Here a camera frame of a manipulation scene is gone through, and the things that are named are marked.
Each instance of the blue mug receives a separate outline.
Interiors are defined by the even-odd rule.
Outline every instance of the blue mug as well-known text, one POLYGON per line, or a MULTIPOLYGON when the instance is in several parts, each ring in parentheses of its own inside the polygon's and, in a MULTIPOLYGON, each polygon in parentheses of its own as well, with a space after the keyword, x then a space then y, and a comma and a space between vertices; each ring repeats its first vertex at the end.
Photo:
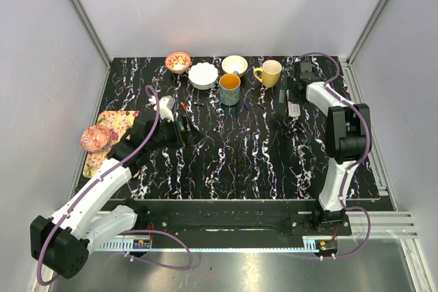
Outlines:
POLYGON ((233 106, 239 102, 240 78, 238 72, 227 73, 219 80, 219 99, 224 105, 233 106))

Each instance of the pink patterned bowl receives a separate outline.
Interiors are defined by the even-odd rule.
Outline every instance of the pink patterned bowl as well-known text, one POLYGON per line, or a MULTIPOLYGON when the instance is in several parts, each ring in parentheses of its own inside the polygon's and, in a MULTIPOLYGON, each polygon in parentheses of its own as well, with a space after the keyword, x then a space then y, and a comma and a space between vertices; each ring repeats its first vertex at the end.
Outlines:
POLYGON ((166 58, 166 67, 173 73, 181 74, 188 69, 191 62, 192 59, 188 54, 183 51, 175 51, 166 58))
POLYGON ((87 152, 95 153, 106 148, 111 141, 111 131, 102 124, 96 124, 83 132, 81 147, 87 152))

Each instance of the mug handle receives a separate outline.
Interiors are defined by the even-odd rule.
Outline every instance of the mug handle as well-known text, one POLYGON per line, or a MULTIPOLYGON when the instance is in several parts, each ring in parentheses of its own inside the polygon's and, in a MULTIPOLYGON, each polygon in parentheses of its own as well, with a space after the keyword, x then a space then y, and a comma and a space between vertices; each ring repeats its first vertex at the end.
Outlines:
POLYGON ((254 73, 254 77, 261 82, 261 77, 259 77, 259 75, 256 73, 259 71, 263 72, 263 69, 262 68, 255 68, 253 73, 254 73))

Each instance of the white wall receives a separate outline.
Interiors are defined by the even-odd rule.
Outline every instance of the white wall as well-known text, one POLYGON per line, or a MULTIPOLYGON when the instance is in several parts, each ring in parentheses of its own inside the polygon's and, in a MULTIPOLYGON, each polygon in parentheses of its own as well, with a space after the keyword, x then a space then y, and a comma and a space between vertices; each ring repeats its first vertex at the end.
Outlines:
POLYGON ((391 0, 353 67, 401 209, 438 283, 438 2, 391 0))
POLYGON ((378 0, 81 0, 110 56, 346 57, 378 0))
POLYGON ((2 291, 35 280, 29 225, 67 199, 105 68, 68 0, 0 0, 2 291))

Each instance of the floor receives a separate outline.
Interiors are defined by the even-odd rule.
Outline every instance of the floor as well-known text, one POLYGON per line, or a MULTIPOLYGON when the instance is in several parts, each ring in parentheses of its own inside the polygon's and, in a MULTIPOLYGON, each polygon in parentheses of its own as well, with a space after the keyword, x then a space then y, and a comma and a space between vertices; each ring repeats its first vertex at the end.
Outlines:
MULTIPOLYGON (((353 241, 340 241, 339 253, 353 241)), ((324 261, 313 255, 195 254, 195 267, 175 271, 130 263, 122 254, 96 252, 70 280, 58 279, 51 292, 143 291, 414 291, 402 249, 395 240, 371 240, 351 258, 324 261)), ((147 254, 173 265, 185 265, 184 253, 147 254)))
MULTIPOLYGON (((193 57, 192 64, 209 62, 220 72, 223 57, 193 57)), ((314 199, 321 192, 328 168, 324 151, 324 116, 312 104, 302 105, 301 117, 292 121, 280 97, 284 81, 266 89, 253 76, 253 68, 267 59, 283 66, 283 78, 292 74, 292 56, 246 57, 248 72, 242 77, 240 102, 221 106, 217 88, 199 91, 186 75, 175 75, 163 57, 116 58, 100 106, 102 111, 147 109, 144 87, 151 84, 159 96, 172 95, 178 117, 186 114, 205 135, 194 150, 163 149, 151 153, 141 175, 124 185, 113 199, 314 199), (194 101, 203 103, 200 107, 194 101), (247 110, 243 102, 250 105, 247 110)), ((335 67, 323 57, 313 57, 323 80, 335 67)), ((333 87, 345 97, 348 88, 341 76, 333 87)), ((88 178, 79 179, 78 188, 88 178)), ((377 199, 370 163, 360 165, 348 196, 377 199)))

